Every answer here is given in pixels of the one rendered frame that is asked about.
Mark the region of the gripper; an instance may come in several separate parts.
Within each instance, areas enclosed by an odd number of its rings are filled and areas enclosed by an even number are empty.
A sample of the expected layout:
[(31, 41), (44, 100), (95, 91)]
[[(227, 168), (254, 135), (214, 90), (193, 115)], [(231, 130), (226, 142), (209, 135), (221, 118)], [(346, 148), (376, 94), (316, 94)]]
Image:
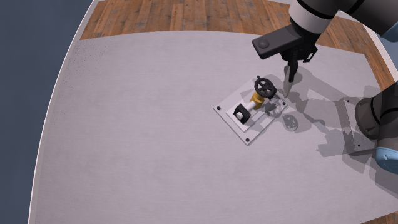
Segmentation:
[[(318, 50), (315, 46), (315, 43), (321, 35), (305, 30), (304, 28), (300, 27), (291, 17), (290, 22), (298, 31), (303, 34), (304, 42), (280, 53), (282, 59), (284, 61), (288, 61), (288, 65), (284, 67), (285, 79), (282, 90), (284, 98), (287, 98), (292, 86), (301, 82), (303, 78), (302, 74), (298, 73), (297, 71), (299, 65), (298, 60), (303, 60), (303, 63), (306, 63), (312, 59)], [(311, 55), (310, 59), (308, 59), (311, 53), (313, 53), (313, 55)]]

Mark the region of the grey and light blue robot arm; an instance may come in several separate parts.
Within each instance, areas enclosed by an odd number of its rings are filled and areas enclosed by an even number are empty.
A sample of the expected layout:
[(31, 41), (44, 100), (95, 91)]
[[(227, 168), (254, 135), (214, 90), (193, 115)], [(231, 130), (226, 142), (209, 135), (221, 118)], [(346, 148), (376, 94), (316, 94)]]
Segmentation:
[[(321, 34), (338, 10), (347, 13), (392, 43), (398, 42), (398, 0), (293, 0), (291, 18), (302, 28)], [(269, 58), (304, 42), (292, 24), (253, 39), (260, 59)], [(398, 175), (398, 81), (371, 98), (360, 100), (355, 119), (361, 132), (377, 140), (375, 160)]]

